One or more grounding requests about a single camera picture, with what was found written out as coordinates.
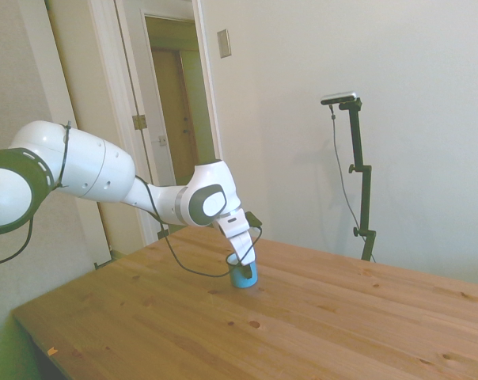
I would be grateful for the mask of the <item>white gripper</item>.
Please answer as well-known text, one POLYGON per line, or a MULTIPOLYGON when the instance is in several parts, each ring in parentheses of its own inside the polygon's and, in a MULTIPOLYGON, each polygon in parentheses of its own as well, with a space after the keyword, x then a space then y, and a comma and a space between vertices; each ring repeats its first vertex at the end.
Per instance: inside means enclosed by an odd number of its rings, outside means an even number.
POLYGON ((232 245, 233 253, 227 257, 227 263, 230 265, 242 265, 244 277, 252 278, 252 266, 250 264, 255 261, 256 254, 250 233, 245 231, 231 237, 229 243, 232 245))

